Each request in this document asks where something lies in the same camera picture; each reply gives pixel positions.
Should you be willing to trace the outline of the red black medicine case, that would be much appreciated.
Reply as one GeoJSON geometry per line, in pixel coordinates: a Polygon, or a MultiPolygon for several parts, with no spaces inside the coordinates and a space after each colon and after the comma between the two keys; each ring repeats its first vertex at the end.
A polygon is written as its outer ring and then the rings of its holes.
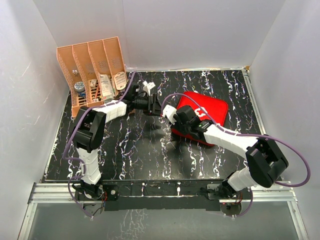
{"type": "Polygon", "coordinates": [[[213,124],[213,121],[223,126],[227,117],[228,108],[228,104],[221,99],[186,91],[176,107],[176,115],[183,120],[186,120],[187,117],[192,118],[198,116],[200,123],[193,129],[198,131],[199,137],[185,136],[175,129],[175,125],[171,126],[171,132],[177,136],[210,146],[211,144],[205,140],[204,132],[213,124]]]}

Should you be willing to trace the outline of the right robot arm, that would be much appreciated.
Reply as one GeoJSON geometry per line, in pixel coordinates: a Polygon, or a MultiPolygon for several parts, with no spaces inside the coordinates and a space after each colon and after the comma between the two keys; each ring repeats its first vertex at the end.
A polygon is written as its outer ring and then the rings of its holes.
{"type": "Polygon", "coordinates": [[[270,137],[242,136],[210,119],[201,120],[189,105],[176,110],[171,122],[179,133],[201,143],[227,149],[247,161],[247,167],[232,172],[215,189],[208,189],[209,194],[233,199],[245,188],[257,185],[269,188],[289,166],[270,137]]]}

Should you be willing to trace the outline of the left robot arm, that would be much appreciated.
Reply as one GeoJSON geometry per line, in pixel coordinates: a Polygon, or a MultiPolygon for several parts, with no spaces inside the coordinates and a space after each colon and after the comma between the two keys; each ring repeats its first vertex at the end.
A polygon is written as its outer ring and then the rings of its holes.
{"type": "Polygon", "coordinates": [[[99,170],[98,148],[102,144],[106,123],[125,116],[133,110],[142,110],[147,116],[161,115],[161,104],[156,93],[147,87],[140,90],[135,83],[101,107],[81,107],[76,116],[72,142],[79,155],[82,176],[79,186],[72,187],[87,198],[100,199],[103,195],[99,170]]]}

